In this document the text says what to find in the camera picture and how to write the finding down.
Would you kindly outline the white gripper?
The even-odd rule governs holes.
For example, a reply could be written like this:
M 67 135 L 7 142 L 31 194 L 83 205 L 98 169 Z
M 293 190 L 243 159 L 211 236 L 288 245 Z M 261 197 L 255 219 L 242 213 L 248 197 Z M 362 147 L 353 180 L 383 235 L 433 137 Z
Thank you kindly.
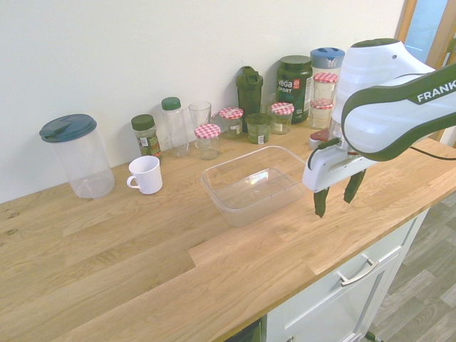
M 338 146 L 314 150 L 308 159 L 302 182 L 313 194 L 315 214 L 322 218 L 326 212 L 329 187 L 350 177 L 344 192 L 344 201 L 351 203 L 361 186 L 366 169 L 373 161 L 366 157 L 350 156 Z

